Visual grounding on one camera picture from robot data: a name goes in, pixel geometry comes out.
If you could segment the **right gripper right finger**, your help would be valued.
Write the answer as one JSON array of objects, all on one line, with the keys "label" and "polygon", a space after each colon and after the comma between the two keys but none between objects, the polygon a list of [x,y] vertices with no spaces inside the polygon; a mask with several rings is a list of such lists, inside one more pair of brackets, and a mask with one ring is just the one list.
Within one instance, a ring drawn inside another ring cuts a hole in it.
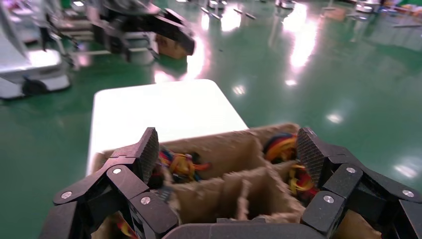
[{"label": "right gripper right finger", "polygon": [[297,154],[318,188],[302,224],[330,239],[350,210],[384,239],[421,238],[421,193],[367,168],[348,149],[324,142],[308,127],[298,131]]}]

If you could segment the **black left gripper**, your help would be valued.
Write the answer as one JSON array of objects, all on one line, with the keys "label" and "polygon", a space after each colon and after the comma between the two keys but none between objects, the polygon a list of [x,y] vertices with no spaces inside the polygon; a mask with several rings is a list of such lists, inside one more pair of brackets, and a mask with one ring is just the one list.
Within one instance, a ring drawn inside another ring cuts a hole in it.
[{"label": "black left gripper", "polygon": [[128,36],[147,32],[147,22],[154,17],[156,33],[180,44],[187,55],[193,54],[196,43],[189,22],[169,8],[161,10],[150,0],[95,0],[94,42],[129,62]]}]

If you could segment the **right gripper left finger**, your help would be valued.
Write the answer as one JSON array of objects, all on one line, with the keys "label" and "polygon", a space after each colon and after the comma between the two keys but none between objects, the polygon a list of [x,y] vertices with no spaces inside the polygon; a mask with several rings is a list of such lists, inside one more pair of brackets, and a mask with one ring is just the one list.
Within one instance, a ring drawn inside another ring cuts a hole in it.
[{"label": "right gripper left finger", "polygon": [[119,212],[137,238],[163,238],[179,219],[147,185],[158,154],[157,131],[148,127],[138,143],[119,148],[98,171],[54,196],[39,237],[89,239],[108,216]]}]

